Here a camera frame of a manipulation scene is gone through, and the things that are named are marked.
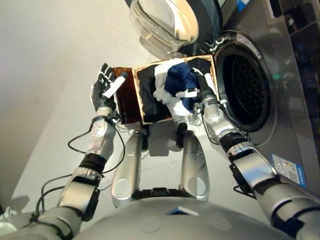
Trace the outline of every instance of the sticker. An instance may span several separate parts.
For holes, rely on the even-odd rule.
[[[236,0],[239,12],[241,12],[249,2],[250,0]]]
[[[273,166],[277,173],[287,177],[303,188],[307,188],[302,166],[272,154]]]
[[[252,44],[251,41],[249,41],[248,38],[246,38],[246,37],[243,36],[242,34],[239,34],[239,33],[238,33],[238,34],[236,35],[236,40],[237,40],[238,42],[243,43],[244,45],[246,45],[246,46],[254,53],[254,55],[256,55],[256,57],[257,57],[258,59],[261,58],[261,55],[260,55],[258,49],[256,49],[256,47]]]

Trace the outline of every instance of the white label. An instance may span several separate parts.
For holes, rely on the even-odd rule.
[[[276,155],[272,155],[272,159],[274,163],[274,168],[279,174],[287,177],[288,179],[294,181],[299,185],[301,184],[296,164]]]
[[[251,49],[251,51],[256,55],[256,57],[258,59],[261,58],[260,53],[258,52],[258,50],[256,49],[256,47],[252,44],[252,42],[249,41],[248,38],[246,38],[245,36],[241,35],[241,34],[237,34],[236,35],[236,40],[240,43],[243,43],[244,45],[246,45],[249,49]]]

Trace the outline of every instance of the washing machine door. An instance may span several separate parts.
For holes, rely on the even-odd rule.
[[[130,19],[142,45],[160,59],[203,54],[222,31],[217,0],[133,0]]]

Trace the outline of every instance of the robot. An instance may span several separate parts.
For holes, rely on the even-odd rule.
[[[115,78],[105,63],[91,88],[96,111],[90,127],[94,138],[64,187],[58,206],[34,215],[30,224],[0,239],[320,239],[320,204],[281,182],[268,160],[228,120],[202,73],[195,74],[209,138],[221,145],[238,185],[256,197],[271,226],[208,202],[205,155],[195,134],[182,123],[177,130],[177,146],[183,148],[179,189],[139,189],[141,151],[148,147],[148,138],[144,129],[136,131],[125,144],[113,177],[111,195],[117,209],[80,232],[82,221],[89,221],[95,213],[98,186],[114,149],[113,94],[128,76],[124,72]]]

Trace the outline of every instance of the white cloth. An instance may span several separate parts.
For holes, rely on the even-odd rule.
[[[173,119],[175,119],[177,116],[191,115],[191,113],[182,104],[180,98],[173,97],[169,92],[165,90],[165,82],[167,79],[168,70],[172,66],[181,64],[183,62],[183,59],[174,58],[154,68],[155,91],[153,93],[153,97],[159,102],[162,101],[162,103],[167,106]]]

